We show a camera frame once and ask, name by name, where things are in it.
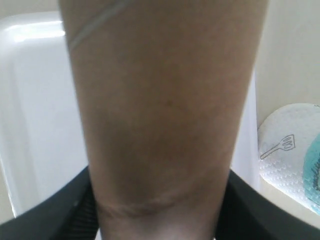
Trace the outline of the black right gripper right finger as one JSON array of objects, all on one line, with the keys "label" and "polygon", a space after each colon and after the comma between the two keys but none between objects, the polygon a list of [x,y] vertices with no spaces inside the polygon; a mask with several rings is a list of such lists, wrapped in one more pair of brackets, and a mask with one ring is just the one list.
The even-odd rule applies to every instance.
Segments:
[{"label": "black right gripper right finger", "polygon": [[215,231],[217,240],[318,240],[320,230],[261,196],[230,171]]}]

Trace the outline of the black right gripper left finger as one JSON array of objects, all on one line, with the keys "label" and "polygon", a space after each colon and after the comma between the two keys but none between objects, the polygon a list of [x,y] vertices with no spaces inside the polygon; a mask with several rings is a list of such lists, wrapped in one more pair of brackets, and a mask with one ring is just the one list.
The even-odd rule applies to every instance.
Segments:
[{"label": "black right gripper left finger", "polygon": [[99,223],[89,170],[44,202],[0,226],[2,240],[94,240]]}]

